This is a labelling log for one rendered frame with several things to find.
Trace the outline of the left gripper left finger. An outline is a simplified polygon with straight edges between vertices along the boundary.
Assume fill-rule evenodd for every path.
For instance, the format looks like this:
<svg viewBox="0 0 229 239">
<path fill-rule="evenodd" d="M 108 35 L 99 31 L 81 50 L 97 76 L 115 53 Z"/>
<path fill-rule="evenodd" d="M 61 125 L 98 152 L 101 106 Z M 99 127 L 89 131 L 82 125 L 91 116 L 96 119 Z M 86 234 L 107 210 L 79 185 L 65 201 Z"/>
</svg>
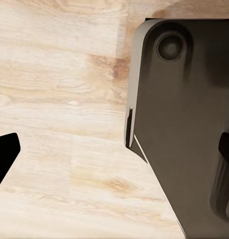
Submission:
<svg viewBox="0 0 229 239">
<path fill-rule="evenodd" d="M 17 133 L 0 136 L 0 184 L 20 153 L 20 142 Z"/>
</svg>

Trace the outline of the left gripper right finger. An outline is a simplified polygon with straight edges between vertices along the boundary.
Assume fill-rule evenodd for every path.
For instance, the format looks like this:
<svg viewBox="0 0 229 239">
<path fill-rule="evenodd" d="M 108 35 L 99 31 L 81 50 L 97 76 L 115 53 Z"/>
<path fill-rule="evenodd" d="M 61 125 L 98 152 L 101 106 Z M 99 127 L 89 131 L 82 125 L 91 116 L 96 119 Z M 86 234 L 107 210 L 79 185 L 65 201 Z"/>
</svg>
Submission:
<svg viewBox="0 0 229 239">
<path fill-rule="evenodd" d="M 218 150 L 229 165 L 229 133 L 223 132 L 219 141 Z"/>
</svg>

